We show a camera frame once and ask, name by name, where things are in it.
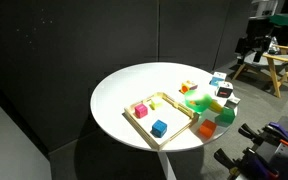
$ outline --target orange cube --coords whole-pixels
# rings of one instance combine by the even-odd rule
[[[217,124],[208,119],[205,119],[205,121],[201,124],[200,128],[198,129],[198,132],[208,139],[213,135],[216,127]]]

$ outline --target gray wall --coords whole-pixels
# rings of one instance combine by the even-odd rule
[[[0,107],[0,180],[51,180],[49,161]]]
[[[207,71],[232,61],[246,5],[231,1],[0,2],[0,88],[53,151],[96,128],[89,98],[110,73],[158,58]]]

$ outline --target wooden chair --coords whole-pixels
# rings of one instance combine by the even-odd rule
[[[268,77],[272,82],[275,89],[275,96],[278,98],[281,97],[279,87],[282,85],[284,81],[288,82],[288,46],[279,46],[281,55],[271,55],[264,53],[259,62],[253,62],[254,56],[256,52],[248,55],[244,59],[244,63],[240,65],[239,69],[236,71],[233,80],[237,78],[237,76],[248,69],[263,75],[264,77]],[[270,75],[265,74],[262,70],[268,70]]]

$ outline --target wooden tray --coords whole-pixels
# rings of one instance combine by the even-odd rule
[[[156,110],[153,110],[150,106],[152,97],[161,98],[163,105]],[[138,118],[134,108],[141,103],[147,107],[148,114],[142,118]],[[151,148],[158,151],[162,150],[165,144],[173,140],[185,129],[196,123],[199,117],[199,114],[185,105],[174,101],[170,96],[163,92],[157,92],[142,101],[125,107],[124,110],[130,124],[132,124]],[[151,133],[152,125],[158,119],[167,124],[167,131],[162,138],[155,137]]]

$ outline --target wooden frame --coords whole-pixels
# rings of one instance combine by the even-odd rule
[[[145,130],[144,127],[141,126],[141,124],[138,122],[138,118],[134,115],[134,107],[138,104],[145,104],[151,100],[152,97],[161,97],[163,100],[165,100],[167,103],[172,105],[176,110],[179,110],[183,114],[185,114],[189,121],[187,124],[185,124],[184,127],[181,127],[176,133],[172,134],[171,137],[167,138],[164,142],[158,143],[156,139],[154,139],[147,130]],[[130,124],[136,129],[136,131],[142,136],[142,138],[150,145],[151,148],[156,149],[157,151],[161,151],[163,147],[170,141],[172,141],[175,137],[177,137],[179,134],[181,134],[184,130],[191,127],[193,124],[195,124],[198,121],[199,114],[191,110],[190,108],[186,107],[185,105],[178,103],[174,101],[170,96],[163,92],[157,92],[153,94],[152,96],[149,96],[145,98],[142,101],[136,102],[128,107],[124,108],[125,114],[127,116],[127,120],[130,122]]]
[[[275,45],[277,47],[280,48],[281,50],[281,54],[282,55],[286,55],[287,51],[288,51],[288,46],[279,46],[279,45]],[[283,58],[283,57],[279,57],[279,56],[274,56],[274,55],[270,55],[270,54],[263,54],[263,57],[266,57],[267,62],[268,62],[268,67],[269,67],[269,71],[270,71],[270,78],[273,82],[273,86],[275,89],[275,96],[277,96],[278,98],[281,98],[281,93],[280,93],[280,86],[283,84],[283,82],[287,81],[288,82],[288,58]],[[275,67],[275,63],[274,61],[282,61],[283,63],[285,63],[285,73],[281,76],[281,78],[278,80],[277,79],[277,73],[276,73],[276,67]],[[246,68],[252,69],[253,71],[257,72],[257,73],[261,73],[264,74],[258,70],[256,70],[254,67],[248,65],[248,64],[242,64],[239,69],[236,71],[233,80],[235,80],[237,78],[237,76]]]

